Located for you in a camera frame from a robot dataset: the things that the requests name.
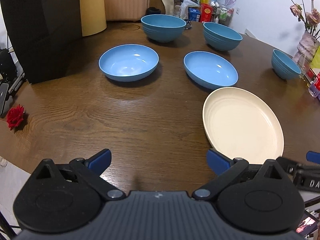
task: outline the beige plate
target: beige plate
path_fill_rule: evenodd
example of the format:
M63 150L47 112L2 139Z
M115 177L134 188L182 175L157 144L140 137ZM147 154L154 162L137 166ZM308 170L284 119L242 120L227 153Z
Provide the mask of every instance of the beige plate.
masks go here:
M207 137L217 151L230 159L241 157L251 164L282 156L280 123L256 95L234 87L213 91L205 100L202 119Z

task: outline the small teal bowl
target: small teal bowl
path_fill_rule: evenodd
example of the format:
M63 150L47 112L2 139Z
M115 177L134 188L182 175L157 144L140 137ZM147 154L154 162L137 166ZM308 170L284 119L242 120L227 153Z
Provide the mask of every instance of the small teal bowl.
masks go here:
M193 51L185 55L183 62L188 76L203 87L215 90L233 86L238 81L233 65L216 54Z
M271 64L275 73L283 79L292 79L301 74L298 65L286 54L277 49L273 50Z
M165 14L152 14L141 18L144 33L152 40L169 42L178 38L186 22L178 17Z
M203 27L205 41L217 50L235 49L242 41L239 33L219 23L207 22L203 24Z
M151 48L125 44L109 49L99 59L101 71L110 79L131 82L150 75L159 62L158 54Z

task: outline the brown wooden tabletop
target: brown wooden tabletop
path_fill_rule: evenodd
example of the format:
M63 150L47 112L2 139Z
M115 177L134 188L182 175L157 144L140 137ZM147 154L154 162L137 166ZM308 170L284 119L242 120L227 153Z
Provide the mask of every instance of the brown wooden tabletop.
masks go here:
M284 133L283 156L305 162L308 150L320 151L320 102L302 80L283 81L274 74L273 47L244 36L236 49L218 52L205 44L202 24L192 25L170 43L148 40L135 23L108 24L102 33L76 42L66 77L20 88L15 105L25 107L28 121L17 131L0 121L0 155L32 172L44 158L68 163L109 148L112 164L104 177L116 187L192 192L214 177L202 123L211 91L194 83L183 66L184 56L197 50L230 61L239 75L235 86L271 107ZM121 44L154 49L157 69L133 83L108 80L98 60Z

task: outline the red flower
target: red flower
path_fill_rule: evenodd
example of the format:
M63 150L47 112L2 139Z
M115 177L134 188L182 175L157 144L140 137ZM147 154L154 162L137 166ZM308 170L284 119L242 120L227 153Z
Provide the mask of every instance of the red flower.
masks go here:
M7 123L10 130L14 127L18 127L23 121L24 107L18 105L17 107L11 108L7 114Z

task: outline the white tile floor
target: white tile floor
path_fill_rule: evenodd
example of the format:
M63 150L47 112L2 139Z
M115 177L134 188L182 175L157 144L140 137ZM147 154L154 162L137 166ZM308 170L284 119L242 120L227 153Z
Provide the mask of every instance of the white tile floor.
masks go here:
M18 225L13 215L12 205L29 176L29 173L12 163L8 162L5 167L0 166L0 211L10 225Z

